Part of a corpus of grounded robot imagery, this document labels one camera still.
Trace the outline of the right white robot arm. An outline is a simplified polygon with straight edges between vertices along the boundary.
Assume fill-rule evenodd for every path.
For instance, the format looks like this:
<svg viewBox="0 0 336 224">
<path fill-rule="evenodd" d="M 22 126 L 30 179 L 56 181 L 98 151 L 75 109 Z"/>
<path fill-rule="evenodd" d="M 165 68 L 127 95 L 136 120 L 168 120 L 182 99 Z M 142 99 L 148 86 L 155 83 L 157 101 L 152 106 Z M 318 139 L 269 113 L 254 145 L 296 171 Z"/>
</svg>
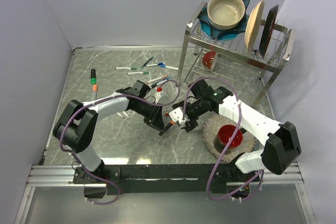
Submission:
<svg viewBox="0 0 336 224">
<path fill-rule="evenodd" d="M 199 78 L 188 87 L 197 98 L 194 103 L 182 101 L 173 105 L 169 113 L 174 123 L 189 132 L 197 127 L 199 116 L 215 112 L 238 124 L 254 136 L 263 149 L 243 153 L 229 170 L 231 178 L 242 181 L 249 172 L 267 169 L 281 175 L 301 154 L 296 127 L 273 120 L 242 102 L 233 88 L 213 89 L 205 78 Z"/>
</svg>

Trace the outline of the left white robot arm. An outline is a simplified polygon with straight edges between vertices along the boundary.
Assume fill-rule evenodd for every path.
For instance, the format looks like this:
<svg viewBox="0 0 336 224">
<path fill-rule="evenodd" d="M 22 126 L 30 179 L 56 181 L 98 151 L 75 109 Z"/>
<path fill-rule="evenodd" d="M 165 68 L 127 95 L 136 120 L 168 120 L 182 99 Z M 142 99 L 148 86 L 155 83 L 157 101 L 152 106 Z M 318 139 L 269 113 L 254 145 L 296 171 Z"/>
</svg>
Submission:
<svg viewBox="0 0 336 224">
<path fill-rule="evenodd" d="M 67 151 L 86 168 L 85 176 L 93 183 L 100 182 L 105 176 L 103 160 L 91 146 L 96 123 L 118 112 L 132 110 L 144 117 L 144 123 L 163 135 L 168 126 L 164 124 L 162 107 L 155 106 L 144 100 L 150 87 L 138 80 L 131 87 L 119 89 L 112 95 L 90 104 L 71 100 L 53 129 L 53 136 L 57 138 Z"/>
</svg>

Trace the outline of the black orange highlighter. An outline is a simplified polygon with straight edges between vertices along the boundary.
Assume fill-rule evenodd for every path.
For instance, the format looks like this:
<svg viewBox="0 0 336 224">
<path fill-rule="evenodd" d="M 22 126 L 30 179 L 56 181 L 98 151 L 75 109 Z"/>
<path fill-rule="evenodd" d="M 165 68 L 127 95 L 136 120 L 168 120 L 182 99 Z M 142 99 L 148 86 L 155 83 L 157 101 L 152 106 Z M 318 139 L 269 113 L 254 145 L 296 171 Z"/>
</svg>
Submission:
<svg viewBox="0 0 336 224">
<path fill-rule="evenodd" d="M 170 121 L 166 127 L 165 127 L 165 130 L 167 131 L 170 127 L 172 127 L 174 125 L 174 122 L 173 121 Z"/>
</svg>

